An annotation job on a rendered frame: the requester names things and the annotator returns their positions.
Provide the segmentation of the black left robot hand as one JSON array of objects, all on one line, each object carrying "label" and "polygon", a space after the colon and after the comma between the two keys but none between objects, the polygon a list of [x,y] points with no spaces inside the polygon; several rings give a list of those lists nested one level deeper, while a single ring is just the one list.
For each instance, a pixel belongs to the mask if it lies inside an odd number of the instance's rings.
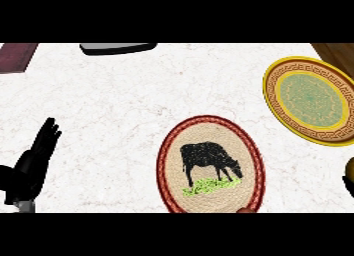
[{"label": "black left robot hand", "polygon": [[60,135],[56,120],[47,118],[32,146],[22,153],[15,167],[0,165],[0,190],[6,192],[6,205],[32,201],[40,195]]}]

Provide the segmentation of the yellow patterned plate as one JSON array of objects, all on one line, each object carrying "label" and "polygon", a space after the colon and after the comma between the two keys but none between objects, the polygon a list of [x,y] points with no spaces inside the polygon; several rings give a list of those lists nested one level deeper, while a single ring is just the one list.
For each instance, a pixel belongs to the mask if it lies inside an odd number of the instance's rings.
[{"label": "yellow patterned plate", "polygon": [[263,77],[263,94],[283,126],[325,146],[354,144],[354,81],[310,57],[279,59]]}]

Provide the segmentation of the oval woven cow placemat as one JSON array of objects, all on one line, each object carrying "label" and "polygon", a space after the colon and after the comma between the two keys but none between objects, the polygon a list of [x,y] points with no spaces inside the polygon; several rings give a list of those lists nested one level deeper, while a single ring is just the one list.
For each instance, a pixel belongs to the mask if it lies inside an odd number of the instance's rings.
[{"label": "oval woven cow placemat", "polygon": [[173,213],[258,210],[266,171],[257,145],[243,129],[218,116],[186,119],[159,149],[156,180]]}]

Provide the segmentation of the maroon flat board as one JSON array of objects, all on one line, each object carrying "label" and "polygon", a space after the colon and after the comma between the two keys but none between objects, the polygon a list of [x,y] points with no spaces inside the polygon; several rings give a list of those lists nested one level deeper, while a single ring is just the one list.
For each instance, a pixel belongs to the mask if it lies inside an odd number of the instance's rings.
[{"label": "maroon flat board", "polygon": [[22,73],[29,65],[38,44],[4,43],[0,49],[0,74]]}]

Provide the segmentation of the grey and black appliance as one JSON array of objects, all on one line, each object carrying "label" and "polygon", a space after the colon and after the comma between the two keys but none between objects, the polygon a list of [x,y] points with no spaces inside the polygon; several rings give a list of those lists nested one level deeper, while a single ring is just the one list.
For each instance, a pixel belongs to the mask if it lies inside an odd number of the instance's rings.
[{"label": "grey and black appliance", "polygon": [[152,50],[156,43],[81,43],[79,48],[85,55],[116,55]]}]

